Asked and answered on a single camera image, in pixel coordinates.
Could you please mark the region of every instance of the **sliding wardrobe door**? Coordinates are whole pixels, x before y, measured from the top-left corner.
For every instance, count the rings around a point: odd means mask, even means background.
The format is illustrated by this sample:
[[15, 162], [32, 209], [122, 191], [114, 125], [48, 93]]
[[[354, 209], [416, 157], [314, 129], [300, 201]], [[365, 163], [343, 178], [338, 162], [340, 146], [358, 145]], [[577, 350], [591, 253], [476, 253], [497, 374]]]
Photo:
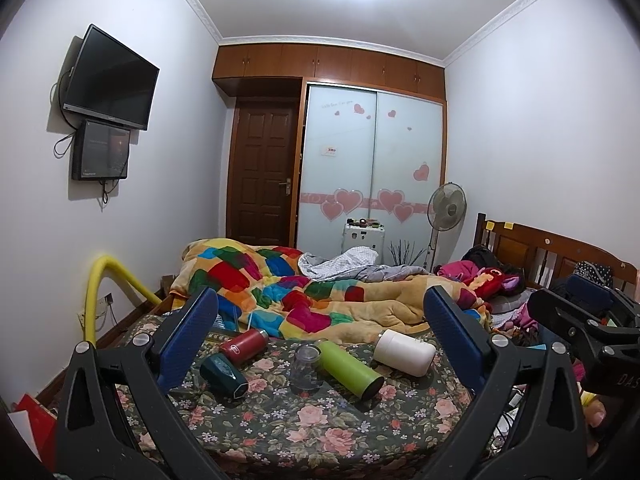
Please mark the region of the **sliding wardrobe door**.
[[415, 243], [414, 256], [427, 248], [427, 204], [440, 185], [441, 163], [442, 105], [380, 92], [370, 216], [385, 226], [385, 264], [394, 264], [391, 243]]
[[310, 86], [296, 246], [340, 254], [347, 218], [369, 215], [376, 93]]

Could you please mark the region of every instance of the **yellow hose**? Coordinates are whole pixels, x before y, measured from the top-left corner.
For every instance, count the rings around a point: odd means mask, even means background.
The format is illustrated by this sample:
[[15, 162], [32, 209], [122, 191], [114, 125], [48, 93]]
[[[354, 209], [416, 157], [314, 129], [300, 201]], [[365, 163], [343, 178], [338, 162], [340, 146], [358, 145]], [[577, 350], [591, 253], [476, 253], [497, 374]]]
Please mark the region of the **yellow hose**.
[[98, 286], [102, 280], [104, 269], [111, 269], [121, 278], [129, 282], [140, 294], [147, 298], [151, 303], [157, 305], [161, 303], [154, 293], [146, 286], [142, 285], [138, 279], [131, 274], [118, 260], [112, 256], [101, 256], [91, 267], [89, 273], [89, 284], [86, 288], [86, 301], [84, 303], [84, 339], [95, 346], [95, 303], [98, 300]]

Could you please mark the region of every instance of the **backpack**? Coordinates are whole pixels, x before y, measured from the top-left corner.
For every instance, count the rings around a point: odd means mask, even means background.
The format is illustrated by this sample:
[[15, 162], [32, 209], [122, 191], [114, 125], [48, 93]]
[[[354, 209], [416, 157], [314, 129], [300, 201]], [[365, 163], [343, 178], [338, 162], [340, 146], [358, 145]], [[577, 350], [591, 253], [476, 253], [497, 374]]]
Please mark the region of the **backpack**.
[[598, 285], [613, 288], [613, 274], [609, 266], [592, 264], [591, 262], [577, 262], [575, 264], [574, 274]]

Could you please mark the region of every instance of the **glass cup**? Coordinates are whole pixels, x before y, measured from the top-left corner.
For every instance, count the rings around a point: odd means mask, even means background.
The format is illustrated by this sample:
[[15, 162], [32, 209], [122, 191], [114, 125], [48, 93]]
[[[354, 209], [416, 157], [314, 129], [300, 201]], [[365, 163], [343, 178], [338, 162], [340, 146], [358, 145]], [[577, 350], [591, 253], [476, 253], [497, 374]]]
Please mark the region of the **glass cup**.
[[316, 390], [322, 385], [319, 375], [320, 351], [312, 343], [300, 345], [293, 355], [289, 371], [289, 382], [293, 389]]

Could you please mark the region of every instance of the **fan stand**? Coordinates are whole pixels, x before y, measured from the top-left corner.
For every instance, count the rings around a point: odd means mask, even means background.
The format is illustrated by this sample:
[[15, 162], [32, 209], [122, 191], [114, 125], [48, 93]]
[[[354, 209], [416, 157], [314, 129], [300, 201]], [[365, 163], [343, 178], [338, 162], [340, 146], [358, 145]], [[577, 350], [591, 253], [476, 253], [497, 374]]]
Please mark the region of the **fan stand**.
[[[433, 227], [431, 228], [431, 238], [429, 240], [429, 247], [427, 248], [427, 255], [424, 257], [424, 264], [422, 265], [424, 269], [429, 269], [429, 272], [433, 272], [433, 264], [436, 258], [436, 248], [438, 247], [439, 234], [440, 234], [440, 231], [438, 231], [437, 229], [434, 229]], [[431, 256], [431, 263], [429, 264], [429, 267], [427, 267], [427, 261], [430, 256]]]

